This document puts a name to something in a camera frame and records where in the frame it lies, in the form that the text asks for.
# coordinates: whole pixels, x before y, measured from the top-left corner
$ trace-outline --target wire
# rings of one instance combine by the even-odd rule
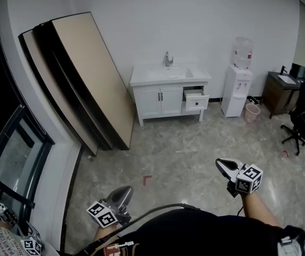
[[[80,252],[78,252],[75,256],[86,256],[86,255],[91,255],[94,250],[101,246],[102,244],[104,244],[107,240],[109,240],[111,237],[117,235],[118,233],[120,233],[121,231],[123,231],[124,229],[126,229],[127,227],[131,226],[132,224],[135,224],[136,222],[138,222],[139,220],[141,220],[142,218],[144,218],[145,216],[155,212],[155,211],[159,211],[159,210],[163,210],[163,209],[167,209],[169,207],[182,207],[184,209],[191,209],[191,210],[200,210],[197,207],[194,206],[190,206],[187,204],[170,204],[170,205],[165,205],[165,206],[161,206],[161,207],[157,207],[155,209],[152,209],[148,212],[146,212],[145,214],[143,214],[142,216],[139,216],[137,219],[132,220],[130,223],[126,224],[125,226],[113,231],[112,233],[110,233],[109,235],[100,238],[99,240],[93,242],[92,244],[88,245],[87,247],[83,248],[83,250],[81,250]]]
[[[243,206],[242,206],[242,208],[238,211],[238,213],[237,213],[237,216],[239,216],[239,214],[240,214],[240,212],[243,210]]]

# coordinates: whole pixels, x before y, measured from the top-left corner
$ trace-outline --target red tape mark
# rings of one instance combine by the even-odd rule
[[[284,150],[283,152],[286,153],[287,158],[289,158],[289,154],[287,153],[287,150]]]
[[[152,178],[152,176],[151,175],[146,175],[145,177],[143,177],[143,186],[147,185],[147,179],[148,178]]]

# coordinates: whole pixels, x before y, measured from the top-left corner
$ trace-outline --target marble floor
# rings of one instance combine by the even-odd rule
[[[124,185],[134,188],[129,213],[136,218],[170,203],[187,203],[216,215],[236,215],[240,197],[226,191],[226,179],[215,167],[218,157],[234,157],[264,170],[258,193],[282,226],[305,230],[305,146],[295,155],[294,141],[280,125],[292,127],[290,116],[268,117],[265,106],[256,122],[225,119],[219,103],[198,116],[151,119],[134,124],[129,151],[84,153],[67,215],[66,252],[74,254],[92,241],[97,225],[85,212],[94,201]],[[151,175],[143,185],[143,176]],[[147,219],[133,225],[133,231]]]

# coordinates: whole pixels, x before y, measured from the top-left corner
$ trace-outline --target bathroom sink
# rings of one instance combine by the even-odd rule
[[[289,84],[296,84],[290,77],[288,76],[283,76],[283,75],[278,75],[279,78],[281,78],[284,82],[289,83]]]
[[[164,67],[161,69],[151,70],[149,78],[167,78],[167,79],[181,79],[181,78],[193,78],[193,74],[189,68],[186,67]]]

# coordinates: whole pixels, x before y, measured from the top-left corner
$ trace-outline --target baseboard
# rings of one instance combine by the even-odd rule
[[[73,193],[73,188],[74,188],[74,182],[75,182],[76,177],[77,177],[77,172],[78,172],[78,169],[79,169],[80,160],[82,158],[83,151],[84,151],[84,147],[82,146],[80,148],[80,151],[79,151],[79,154],[78,154],[78,157],[77,157],[76,165],[73,169],[71,182],[70,182],[70,185],[69,185],[69,188],[68,188],[68,193],[67,193],[67,198],[66,198],[65,211],[63,213],[63,221],[62,221],[61,237],[60,237],[60,252],[63,252],[63,253],[65,252],[67,213],[68,213],[69,203],[70,203],[72,193]]]
[[[254,97],[256,100],[261,100],[261,97]],[[208,99],[208,102],[221,102],[222,98],[211,98]]]

